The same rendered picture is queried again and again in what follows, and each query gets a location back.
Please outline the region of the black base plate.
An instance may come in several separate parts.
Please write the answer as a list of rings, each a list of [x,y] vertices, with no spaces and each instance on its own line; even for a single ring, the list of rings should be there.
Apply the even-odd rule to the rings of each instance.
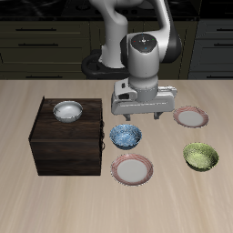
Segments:
[[[121,80],[129,76],[128,70],[123,68],[107,67],[99,62],[102,55],[100,49],[94,49],[81,65],[82,72],[89,80]]]

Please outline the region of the white bowl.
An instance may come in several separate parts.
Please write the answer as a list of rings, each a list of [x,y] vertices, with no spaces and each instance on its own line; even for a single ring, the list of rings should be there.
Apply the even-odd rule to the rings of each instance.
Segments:
[[[72,123],[82,116],[83,108],[76,101],[62,101],[55,105],[53,113],[62,123]]]

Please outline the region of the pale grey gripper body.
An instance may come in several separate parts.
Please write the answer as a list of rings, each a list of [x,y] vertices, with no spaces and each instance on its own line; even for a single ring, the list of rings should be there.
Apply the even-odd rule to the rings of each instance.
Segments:
[[[175,108],[177,90],[172,86],[160,86],[156,97],[147,102],[117,100],[112,96],[111,112],[114,115],[171,112]]]

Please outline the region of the red-rimmed white plate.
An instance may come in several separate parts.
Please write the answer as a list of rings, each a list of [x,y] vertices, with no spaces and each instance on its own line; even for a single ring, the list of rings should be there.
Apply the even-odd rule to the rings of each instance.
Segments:
[[[203,127],[209,121],[208,114],[196,106],[178,108],[174,112],[173,118],[181,126],[191,128]]]
[[[152,178],[153,164],[138,154],[125,154],[111,164],[112,177],[125,186],[141,186]]]

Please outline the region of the green bowl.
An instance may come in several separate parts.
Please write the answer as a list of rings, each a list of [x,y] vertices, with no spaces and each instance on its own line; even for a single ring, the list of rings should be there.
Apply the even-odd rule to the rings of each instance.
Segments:
[[[208,144],[190,143],[183,149],[183,157],[187,164],[197,171],[208,171],[219,160],[217,151]]]

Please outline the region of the blue patterned bowl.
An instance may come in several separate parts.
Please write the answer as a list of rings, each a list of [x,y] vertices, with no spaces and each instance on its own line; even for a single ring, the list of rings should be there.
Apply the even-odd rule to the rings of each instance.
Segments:
[[[129,150],[140,142],[142,132],[136,126],[121,124],[111,129],[109,137],[116,147]]]

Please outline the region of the dark wooden cabinet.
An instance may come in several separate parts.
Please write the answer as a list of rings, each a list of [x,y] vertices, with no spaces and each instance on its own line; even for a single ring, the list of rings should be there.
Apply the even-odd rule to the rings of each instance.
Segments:
[[[53,108],[61,100],[41,101],[28,141],[40,176],[99,176],[105,148],[102,100],[78,98],[82,116],[73,123],[56,120]]]

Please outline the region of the dark kitchen cupboards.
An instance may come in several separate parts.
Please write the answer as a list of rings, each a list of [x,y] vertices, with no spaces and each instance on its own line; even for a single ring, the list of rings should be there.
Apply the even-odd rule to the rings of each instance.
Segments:
[[[0,0],[0,79],[87,79],[82,61],[105,42],[89,0]]]

